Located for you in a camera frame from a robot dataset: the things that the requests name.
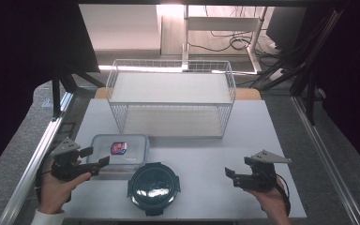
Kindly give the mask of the aluminium rail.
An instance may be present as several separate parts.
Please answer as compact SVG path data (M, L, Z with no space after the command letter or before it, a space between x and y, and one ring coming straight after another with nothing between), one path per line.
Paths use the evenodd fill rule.
M28 162L18 185L14 189L7 206L0 217L0 225L13 225L21 212L29 191L34 187L34 180L41 161L48 152L73 97L73 94L65 93L63 97L59 98L58 116L52 119L45 129L33 156Z
M314 148L317 151L318 156L321 159L328 176L334 186L334 189L343 204L343 207L352 223L352 225L360 225L360 208L352 195L352 192L346 185L343 177L338 171L338 168L331 158L326 145L323 143L323 139L318 130L308 120L307 109L304 106L300 97L291 97L292 104L296 109L301 121L307 131L309 138L311 139Z

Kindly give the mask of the person's left hand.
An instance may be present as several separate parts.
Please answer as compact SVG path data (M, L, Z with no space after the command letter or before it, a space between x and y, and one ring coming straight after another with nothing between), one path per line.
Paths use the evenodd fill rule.
M89 180L90 177L91 173L86 172L71 181L65 182L52 176L50 172L43 174L38 211L47 215L61 213L62 206L69 199L71 191Z

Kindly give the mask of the white metal desk frame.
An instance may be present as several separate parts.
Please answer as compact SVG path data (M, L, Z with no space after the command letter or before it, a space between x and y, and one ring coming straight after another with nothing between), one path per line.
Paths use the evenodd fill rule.
M182 59L188 60L189 57L188 34L190 31L247 32L251 34L251 40L246 46L247 55L253 67L250 74L261 73L262 68L256 56L256 45L267 10L268 7L262 7L260 15L255 17L190 16L189 5L184 5Z

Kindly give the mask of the person's white left sleeve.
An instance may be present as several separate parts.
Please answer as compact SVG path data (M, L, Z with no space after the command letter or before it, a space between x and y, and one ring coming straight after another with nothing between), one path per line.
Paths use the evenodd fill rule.
M30 225L62 225L65 216L66 213L64 211L57 214L45 214L37 209Z

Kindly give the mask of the black curtain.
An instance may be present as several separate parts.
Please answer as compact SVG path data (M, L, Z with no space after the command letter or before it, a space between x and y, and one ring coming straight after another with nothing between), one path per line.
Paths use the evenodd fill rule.
M360 0L348 0L313 67L323 107L360 155Z
M0 156L38 86L97 71L78 0L0 0Z

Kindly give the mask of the dark green round container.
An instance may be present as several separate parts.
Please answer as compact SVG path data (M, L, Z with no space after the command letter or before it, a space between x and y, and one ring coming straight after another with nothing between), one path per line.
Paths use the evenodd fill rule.
M180 191L179 176L160 162L146 163L127 181L127 197L148 217L162 215Z

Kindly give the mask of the black metal stand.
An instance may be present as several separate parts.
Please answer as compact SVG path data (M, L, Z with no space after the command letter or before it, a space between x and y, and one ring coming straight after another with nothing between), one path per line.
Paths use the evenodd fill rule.
M92 75L86 72L77 72L76 76L93 84L95 87L101 88L105 86L103 82L99 81L98 79L94 78ZM76 84L75 79L73 78L73 74L59 73L52 78L53 121L57 120L63 112L61 110L62 104L60 98L60 85L63 85L64 89L70 94L75 93L78 89L78 84Z
M300 97L304 91L307 91L305 116L311 125L315 124L313 119L313 103L316 88L312 68L340 15L341 13L337 12L334 7L330 7L325 14L321 16L321 20L316 24L313 32L305 41L287 55L287 57L291 57L293 60L295 60L296 56L300 56L299 63L293 65L275 80L258 87L259 91L267 91L294 78L289 93L292 97Z

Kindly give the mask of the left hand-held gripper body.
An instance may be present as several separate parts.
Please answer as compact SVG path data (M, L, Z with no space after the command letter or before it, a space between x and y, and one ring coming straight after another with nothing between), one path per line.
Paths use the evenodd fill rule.
M65 138L52 152L52 176L61 181L71 181L83 173L98 175L97 163L79 164L81 147L70 138Z

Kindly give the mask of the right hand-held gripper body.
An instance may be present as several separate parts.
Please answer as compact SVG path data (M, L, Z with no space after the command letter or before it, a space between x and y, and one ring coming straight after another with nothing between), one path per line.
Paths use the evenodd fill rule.
M254 160L251 166L248 165L252 170L252 174L235 173L233 185L237 188L270 191L277 183L275 163L292 163L290 158L282 157L266 150L262 150L248 158Z

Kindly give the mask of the white wire shelf rack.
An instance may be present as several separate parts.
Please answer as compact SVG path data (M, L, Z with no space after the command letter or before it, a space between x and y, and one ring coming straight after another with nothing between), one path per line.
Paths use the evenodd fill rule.
M122 134L220 138L235 97L228 61L117 59L106 82Z

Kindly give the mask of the clear rectangular food container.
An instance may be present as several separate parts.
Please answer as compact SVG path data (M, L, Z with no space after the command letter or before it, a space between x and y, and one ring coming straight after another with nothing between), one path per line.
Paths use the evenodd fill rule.
M98 180L129 180L145 165L149 154L149 140L143 134L98 134L91 146L94 152L87 163L110 158L109 164L100 169Z

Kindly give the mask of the person's right hand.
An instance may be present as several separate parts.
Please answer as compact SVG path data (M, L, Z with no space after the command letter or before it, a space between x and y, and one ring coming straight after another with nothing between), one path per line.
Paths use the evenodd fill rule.
M292 225L282 195L276 188L268 192L247 189L247 192L256 198L261 209L274 225Z

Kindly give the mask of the white cabinet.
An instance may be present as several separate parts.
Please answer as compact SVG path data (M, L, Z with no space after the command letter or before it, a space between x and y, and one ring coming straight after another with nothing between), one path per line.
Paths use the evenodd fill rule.
M86 5L80 10L93 48L160 49L160 18L155 5Z

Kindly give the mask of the tan wooden board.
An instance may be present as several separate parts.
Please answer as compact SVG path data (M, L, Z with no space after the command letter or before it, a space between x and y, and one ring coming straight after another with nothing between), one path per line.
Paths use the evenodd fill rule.
M95 93L95 98L105 98L106 97L106 88L101 87ZM236 100L261 100L261 94L258 90L254 88L244 88L238 87L236 89Z

